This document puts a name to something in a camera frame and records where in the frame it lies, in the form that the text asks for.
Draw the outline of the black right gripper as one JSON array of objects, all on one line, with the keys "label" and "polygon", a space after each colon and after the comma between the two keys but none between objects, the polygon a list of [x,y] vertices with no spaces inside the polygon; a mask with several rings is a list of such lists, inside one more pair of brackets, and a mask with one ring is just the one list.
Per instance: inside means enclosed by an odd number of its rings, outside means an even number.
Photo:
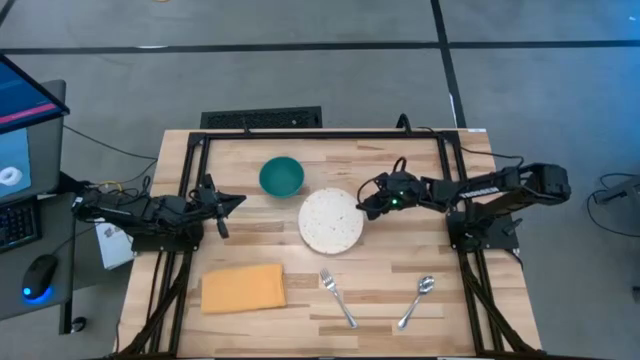
[{"label": "black right gripper", "polygon": [[369,221],[374,221],[390,210],[415,207],[424,197],[426,186],[416,176],[406,171],[383,173],[374,181],[378,187],[375,197],[367,197],[356,205],[366,211]]}]

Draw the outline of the teal bowl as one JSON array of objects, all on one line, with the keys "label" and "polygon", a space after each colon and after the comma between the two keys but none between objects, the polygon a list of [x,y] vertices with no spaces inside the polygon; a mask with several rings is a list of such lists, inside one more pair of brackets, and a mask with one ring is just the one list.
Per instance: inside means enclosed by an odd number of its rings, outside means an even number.
[{"label": "teal bowl", "polygon": [[304,179],[302,165],[296,159],[286,156],[268,160],[259,172],[260,187],[276,198],[296,195],[302,188]]}]

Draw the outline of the silver fork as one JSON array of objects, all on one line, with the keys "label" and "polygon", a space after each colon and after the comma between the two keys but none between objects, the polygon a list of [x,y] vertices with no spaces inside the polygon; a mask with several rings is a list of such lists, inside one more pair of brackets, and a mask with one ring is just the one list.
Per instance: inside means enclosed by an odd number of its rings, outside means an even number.
[{"label": "silver fork", "polygon": [[345,315],[346,321],[349,324],[349,326],[352,329],[356,329],[358,327],[358,323],[356,322],[355,318],[352,316],[351,312],[348,310],[348,308],[346,307],[338,289],[337,289],[337,285],[336,282],[333,278],[333,276],[330,274],[330,272],[326,269],[323,268],[320,271],[320,277],[322,280],[323,285],[326,287],[326,289],[332,293],[332,295],[334,296],[334,298],[336,299],[337,303],[339,304],[343,314]]}]

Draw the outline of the black floor vent grate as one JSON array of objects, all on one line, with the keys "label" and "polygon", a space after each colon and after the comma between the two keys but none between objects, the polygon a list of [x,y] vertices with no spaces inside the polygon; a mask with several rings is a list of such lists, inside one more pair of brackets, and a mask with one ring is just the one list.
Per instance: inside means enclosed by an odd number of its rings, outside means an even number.
[{"label": "black floor vent grate", "polygon": [[202,112],[201,129],[322,128],[322,109],[286,107]]}]

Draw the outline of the folded orange cloth napkin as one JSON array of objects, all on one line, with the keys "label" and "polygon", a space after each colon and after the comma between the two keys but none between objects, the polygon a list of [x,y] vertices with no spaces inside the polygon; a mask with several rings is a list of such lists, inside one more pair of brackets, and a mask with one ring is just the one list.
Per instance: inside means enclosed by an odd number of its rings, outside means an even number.
[{"label": "folded orange cloth napkin", "polygon": [[227,314],[287,305],[281,264],[227,268],[202,277],[201,311]]}]

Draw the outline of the silver spoon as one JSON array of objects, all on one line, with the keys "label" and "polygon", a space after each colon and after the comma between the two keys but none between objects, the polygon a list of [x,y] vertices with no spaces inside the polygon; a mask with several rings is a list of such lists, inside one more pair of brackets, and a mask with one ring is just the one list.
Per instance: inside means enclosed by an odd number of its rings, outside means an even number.
[{"label": "silver spoon", "polygon": [[407,327],[408,322],[411,318],[411,315],[413,314],[416,307],[418,306],[421,298],[432,291],[434,284],[435,284],[435,279],[433,276],[425,276],[418,281],[417,295],[414,298],[411,305],[409,306],[409,308],[407,309],[407,311],[404,313],[404,315],[401,317],[401,319],[397,323],[397,328],[400,331],[403,331]]}]

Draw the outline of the white printed box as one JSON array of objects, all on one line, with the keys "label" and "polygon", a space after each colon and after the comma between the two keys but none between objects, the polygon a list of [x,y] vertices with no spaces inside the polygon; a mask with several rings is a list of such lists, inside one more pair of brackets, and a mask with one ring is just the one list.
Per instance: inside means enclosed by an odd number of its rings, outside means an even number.
[{"label": "white printed box", "polygon": [[134,252],[131,250],[133,238],[122,229],[99,218],[95,231],[103,267],[106,270],[115,269],[134,258]]}]

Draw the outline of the grey side desk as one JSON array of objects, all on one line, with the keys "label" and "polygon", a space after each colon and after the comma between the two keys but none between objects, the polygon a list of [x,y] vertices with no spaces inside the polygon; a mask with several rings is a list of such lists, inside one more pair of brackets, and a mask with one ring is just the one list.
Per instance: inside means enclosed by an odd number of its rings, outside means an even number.
[{"label": "grey side desk", "polygon": [[[71,333],[76,237],[72,201],[71,195],[38,200],[42,237],[0,254],[0,321],[58,305],[59,332]],[[52,291],[43,302],[26,302],[21,292],[24,273],[34,259],[44,254],[58,259]]]}]

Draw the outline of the computer monitor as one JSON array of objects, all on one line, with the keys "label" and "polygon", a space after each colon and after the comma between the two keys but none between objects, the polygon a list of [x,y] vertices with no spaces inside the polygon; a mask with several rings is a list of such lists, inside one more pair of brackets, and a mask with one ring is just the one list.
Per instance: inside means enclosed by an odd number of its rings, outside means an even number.
[{"label": "computer monitor", "polygon": [[0,172],[18,169],[11,186],[0,182],[0,204],[53,191],[59,182],[64,116],[0,134]]}]

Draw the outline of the black mouse with blue light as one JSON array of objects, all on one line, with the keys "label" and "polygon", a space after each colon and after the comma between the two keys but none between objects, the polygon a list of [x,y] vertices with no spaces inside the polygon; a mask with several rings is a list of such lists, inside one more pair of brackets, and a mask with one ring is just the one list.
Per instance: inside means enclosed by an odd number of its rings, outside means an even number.
[{"label": "black mouse with blue light", "polygon": [[50,295],[57,265],[58,259],[52,254],[44,254],[33,260],[22,280],[21,292],[26,302],[43,302]]}]

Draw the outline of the black keyboard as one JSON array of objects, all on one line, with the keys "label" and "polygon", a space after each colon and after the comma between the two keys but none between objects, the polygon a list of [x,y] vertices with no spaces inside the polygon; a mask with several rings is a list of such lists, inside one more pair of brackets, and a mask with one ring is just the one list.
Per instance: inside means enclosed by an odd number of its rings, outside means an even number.
[{"label": "black keyboard", "polygon": [[41,237],[40,206],[35,197],[0,206],[0,254]]}]

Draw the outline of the tilted monitor with pink bar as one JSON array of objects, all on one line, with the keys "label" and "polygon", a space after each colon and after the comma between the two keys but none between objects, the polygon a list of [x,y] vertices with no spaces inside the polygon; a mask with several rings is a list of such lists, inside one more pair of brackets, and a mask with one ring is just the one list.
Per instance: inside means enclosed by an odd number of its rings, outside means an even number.
[{"label": "tilted monitor with pink bar", "polygon": [[0,134],[69,114],[62,100],[0,54]]}]

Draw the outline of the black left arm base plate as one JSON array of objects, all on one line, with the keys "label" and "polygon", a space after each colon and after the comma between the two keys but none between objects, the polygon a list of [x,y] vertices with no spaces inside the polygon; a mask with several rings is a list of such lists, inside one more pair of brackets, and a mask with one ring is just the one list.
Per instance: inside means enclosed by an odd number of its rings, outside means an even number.
[{"label": "black left arm base plate", "polygon": [[177,230],[145,230],[130,232],[133,252],[191,252],[199,248],[204,237],[201,223],[179,227]]}]

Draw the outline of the black aluminium table frame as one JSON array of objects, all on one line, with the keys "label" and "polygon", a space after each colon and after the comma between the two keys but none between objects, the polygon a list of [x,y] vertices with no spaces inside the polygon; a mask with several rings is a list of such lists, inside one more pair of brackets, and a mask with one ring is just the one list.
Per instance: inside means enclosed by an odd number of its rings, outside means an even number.
[{"label": "black aluminium table frame", "polygon": [[[367,181],[388,171],[399,157],[409,170],[432,178],[492,172],[485,133],[451,133],[462,150],[438,143],[430,132],[371,132],[311,129],[282,137],[258,131],[210,132],[206,145],[186,130],[165,133],[152,191],[176,194],[194,183],[198,172],[212,175],[223,191],[246,195],[229,217],[230,235],[222,239],[214,222],[191,263],[177,355],[180,357],[431,357],[472,355],[490,346],[491,328],[484,314],[475,337],[467,310],[458,257],[449,245],[445,218],[427,209],[392,212],[365,225],[356,246],[329,257],[309,249],[298,232],[301,196],[278,199],[258,183],[261,166],[290,156],[304,167],[303,193],[336,187],[369,194]],[[201,278],[218,268],[281,264],[287,305],[277,309],[226,315],[201,311]],[[336,299],[323,285],[326,268],[358,323],[352,329]],[[433,276],[407,327],[397,323],[417,295],[418,281]]]}]

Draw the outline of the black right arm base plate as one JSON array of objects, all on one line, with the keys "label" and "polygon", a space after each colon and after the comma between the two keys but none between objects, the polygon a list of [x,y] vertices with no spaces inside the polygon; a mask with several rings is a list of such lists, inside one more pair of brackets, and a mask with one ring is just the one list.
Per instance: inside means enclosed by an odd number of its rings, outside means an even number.
[{"label": "black right arm base plate", "polygon": [[516,228],[521,222],[521,218],[514,220],[507,215],[494,220],[490,225],[469,225],[464,212],[446,215],[451,247],[464,253],[486,249],[518,249]]}]

